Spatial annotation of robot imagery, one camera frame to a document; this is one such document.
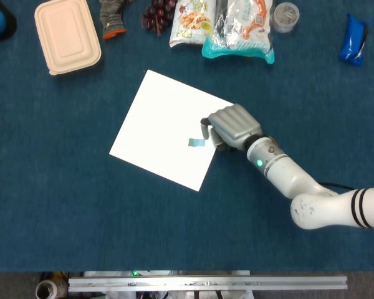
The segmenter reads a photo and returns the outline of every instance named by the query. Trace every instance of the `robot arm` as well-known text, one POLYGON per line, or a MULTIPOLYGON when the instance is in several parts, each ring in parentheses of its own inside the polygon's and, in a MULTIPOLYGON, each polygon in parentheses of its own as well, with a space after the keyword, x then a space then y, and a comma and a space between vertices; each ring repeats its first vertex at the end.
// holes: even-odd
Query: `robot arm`
POLYGON ((303 229, 328 225, 374 227, 374 188, 338 195, 317 183, 288 157, 260 124, 240 105, 218 110, 201 120, 218 149, 245 150, 248 160, 285 196, 292 199, 291 216, 303 229))

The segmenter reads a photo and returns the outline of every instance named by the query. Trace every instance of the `blue wrapper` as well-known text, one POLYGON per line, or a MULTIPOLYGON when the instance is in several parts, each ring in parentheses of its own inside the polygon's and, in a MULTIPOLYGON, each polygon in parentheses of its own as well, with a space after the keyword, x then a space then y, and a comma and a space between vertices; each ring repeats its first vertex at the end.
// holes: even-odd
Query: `blue wrapper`
POLYGON ((361 66, 367 33, 368 21, 360 22, 353 15, 348 14, 347 31, 339 58, 353 65, 361 66))

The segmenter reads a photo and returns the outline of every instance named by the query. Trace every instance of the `beige plastic container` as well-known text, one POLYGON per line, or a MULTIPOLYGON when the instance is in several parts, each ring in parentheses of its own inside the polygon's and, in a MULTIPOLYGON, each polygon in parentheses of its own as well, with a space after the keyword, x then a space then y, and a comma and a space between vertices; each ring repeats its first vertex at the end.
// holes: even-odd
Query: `beige plastic container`
POLYGON ((35 10, 37 33, 51 75, 96 64, 101 48, 86 0, 51 0, 35 10))

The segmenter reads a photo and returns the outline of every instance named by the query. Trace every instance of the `red grapes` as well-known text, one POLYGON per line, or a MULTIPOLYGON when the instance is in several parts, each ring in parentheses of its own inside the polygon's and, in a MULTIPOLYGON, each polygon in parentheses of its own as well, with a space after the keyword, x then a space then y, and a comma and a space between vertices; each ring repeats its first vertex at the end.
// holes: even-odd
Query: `red grapes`
POLYGON ((177 0, 151 0, 141 17, 143 28, 161 36, 162 31, 172 24, 176 3, 177 0))

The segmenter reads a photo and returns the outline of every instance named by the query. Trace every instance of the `blue tablecloth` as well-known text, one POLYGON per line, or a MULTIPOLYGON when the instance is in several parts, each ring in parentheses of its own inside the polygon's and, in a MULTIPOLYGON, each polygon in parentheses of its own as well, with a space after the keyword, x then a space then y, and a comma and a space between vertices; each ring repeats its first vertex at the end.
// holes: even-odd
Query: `blue tablecloth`
POLYGON ((200 192, 108 154, 152 69, 246 107, 315 179, 374 187, 374 0, 295 0, 299 27, 274 34, 274 65, 170 49, 170 29, 141 29, 147 2, 104 41, 89 0, 101 61, 52 77, 41 1, 5 0, 18 30, 0 43, 0 270, 374 270, 374 230, 298 228, 243 154, 216 153, 200 192), (348 12, 370 21, 360 68, 338 59, 348 12))

